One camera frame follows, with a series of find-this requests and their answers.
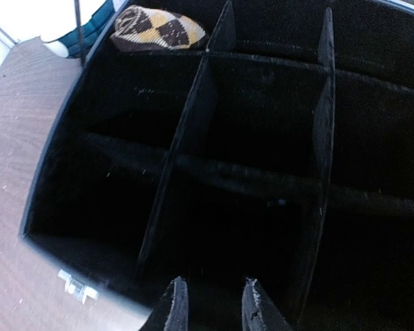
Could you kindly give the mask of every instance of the yellow and brown patterned fabric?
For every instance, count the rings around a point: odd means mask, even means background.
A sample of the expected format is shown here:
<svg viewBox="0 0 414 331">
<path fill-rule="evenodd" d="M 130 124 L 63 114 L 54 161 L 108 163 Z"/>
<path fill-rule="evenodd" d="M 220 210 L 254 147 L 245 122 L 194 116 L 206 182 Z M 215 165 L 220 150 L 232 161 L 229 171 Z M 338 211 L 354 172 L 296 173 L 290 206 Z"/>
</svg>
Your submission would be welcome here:
<svg viewBox="0 0 414 331">
<path fill-rule="evenodd" d="M 208 35 L 184 15 L 129 6 L 115 20 L 115 33 L 110 38 L 120 51 L 136 52 L 199 48 Z"/>
</svg>

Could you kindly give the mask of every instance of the table top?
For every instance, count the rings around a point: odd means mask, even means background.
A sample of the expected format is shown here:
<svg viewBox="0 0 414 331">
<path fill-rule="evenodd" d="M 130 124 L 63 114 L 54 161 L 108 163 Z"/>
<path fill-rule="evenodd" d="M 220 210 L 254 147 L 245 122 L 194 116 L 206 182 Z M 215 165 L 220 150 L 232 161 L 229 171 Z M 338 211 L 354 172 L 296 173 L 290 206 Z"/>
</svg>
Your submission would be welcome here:
<svg viewBox="0 0 414 331">
<path fill-rule="evenodd" d="M 64 292 L 58 266 L 18 237 L 43 145 L 79 71 L 38 38 L 0 68 L 0 330 L 137 330 L 145 320 L 110 295 L 81 304 Z"/>
</svg>

